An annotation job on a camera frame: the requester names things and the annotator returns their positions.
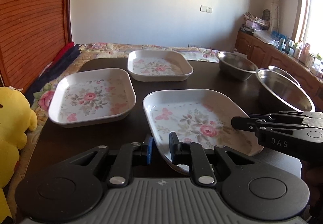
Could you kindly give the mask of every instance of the stainless steel bowl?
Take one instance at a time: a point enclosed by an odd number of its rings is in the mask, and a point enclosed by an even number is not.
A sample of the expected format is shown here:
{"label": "stainless steel bowl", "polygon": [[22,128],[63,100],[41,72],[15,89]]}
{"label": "stainless steel bowl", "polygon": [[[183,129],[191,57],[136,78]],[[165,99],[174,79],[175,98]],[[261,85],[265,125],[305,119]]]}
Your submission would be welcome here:
{"label": "stainless steel bowl", "polygon": [[288,72],[284,71],[283,69],[280,69],[280,68],[278,68],[276,66],[272,66],[272,65],[269,65],[268,69],[287,77],[288,79],[292,80],[292,82],[296,83],[298,87],[301,87],[299,82],[293,76],[291,76]]}
{"label": "stainless steel bowl", "polygon": [[218,52],[216,56],[220,60],[220,70],[240,81],[245,81],[258,69],[252,61],[231,52]]}
{"label": "stainless steel bowl", "polygon": [[311,98],[287,77],[268,69],[258,69],[261,83],[259,102],[268,112],[315,111]]}

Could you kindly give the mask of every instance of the floral bedspread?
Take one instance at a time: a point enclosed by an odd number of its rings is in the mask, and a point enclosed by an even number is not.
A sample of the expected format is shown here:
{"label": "floral bedspread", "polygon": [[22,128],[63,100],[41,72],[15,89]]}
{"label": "floral bedspread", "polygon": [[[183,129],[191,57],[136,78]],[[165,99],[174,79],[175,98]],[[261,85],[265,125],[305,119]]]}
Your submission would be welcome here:
{"label": "floral bedspread", "polygon": [[19,182],[24,178],[31,155],[37,144],[39,135],[48,119],[48,108],[53,98],[57,84],[64,77],[76,73],[86,62],[97,58],[126,58],[130,52],[136,50],[163,50],[174,51],[182,54],[187,60],[200,60],[219,62],[216,57],[218,51],[203,48],[179,48],[179,47],[160,47],[156,45],[130,45],[114,43],[91,43],[81,45],[79,48],[82,53],[74,62],[55,80],[47,83],[40,92],[34,93],[32,109],[35,110],[38,118],[38,126],[34,132],[28,132],[27,144],[20,155],[19,168],[15,172],[9,186],[7,201],[13,217],[16,216],[17,206],[14,200],[14,193]]}

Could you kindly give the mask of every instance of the floral tray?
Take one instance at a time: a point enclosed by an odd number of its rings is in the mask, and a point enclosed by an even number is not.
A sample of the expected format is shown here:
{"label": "floral tray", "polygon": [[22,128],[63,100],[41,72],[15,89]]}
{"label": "floral tray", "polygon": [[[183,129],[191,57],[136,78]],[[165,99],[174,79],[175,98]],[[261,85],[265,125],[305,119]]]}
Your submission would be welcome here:
{"label": "floral tray", "polygon": [[226,145],[250,156],[263,149],[254,133],[232,128],[234,116],[247,114],[219,92],[207,89],[153,92],[143,100],[143,108],[160,154],[181,173],[188,173],[189,169],[170,161],[169,133],[172,131],[181,142],[197,142],[208,149]]}
{"label": "floral tray", "polygon": [[122,69],[107,68],[62,79],[48,114],[63,127],[85,126],[123,119],[135,103],[129,74]]}
{"label": "floral tray", "polygon": [[134,51],[128,55],[128,72],[141,82],[184,81],[193,68],[178,52]]}

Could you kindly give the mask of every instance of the wooden wardrobe door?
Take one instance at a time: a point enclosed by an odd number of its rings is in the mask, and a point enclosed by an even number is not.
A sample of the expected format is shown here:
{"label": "wooden wardrobe door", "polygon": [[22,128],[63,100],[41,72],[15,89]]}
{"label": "wooden wardrobe door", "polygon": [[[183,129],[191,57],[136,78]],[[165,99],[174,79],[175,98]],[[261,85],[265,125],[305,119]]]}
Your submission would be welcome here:
{"label": "wooden wardrobe door", "polygon": [[64,2],[0,0],[0,71],[6,86],[26,90],[69,41]]}

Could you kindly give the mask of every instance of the circular black pad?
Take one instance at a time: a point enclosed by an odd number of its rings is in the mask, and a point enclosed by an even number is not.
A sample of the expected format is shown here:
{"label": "circular black pad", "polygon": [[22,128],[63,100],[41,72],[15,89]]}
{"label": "circular black pad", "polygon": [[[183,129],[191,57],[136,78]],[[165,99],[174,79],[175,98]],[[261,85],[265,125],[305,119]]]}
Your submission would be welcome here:
{"label": "circular black pad", "polygon": [[260,163],[236,166],[223,182],[221,194],[233,210],[264,221],[286,220],[299,215],[309,199],[304,181]]}
{"label": "circular black pad", "polygon": [[262,199],[278,199],[285,195],[286,185],[278,179],[261,177],[252,180],[249,184],[250,191]]}
{"label": "circular black pad", "polygon": [[63,223],[88,213],[103,194],[101,182],[79,165],[54,165],[25,178],[16,189],[16,203],[34,220]]}

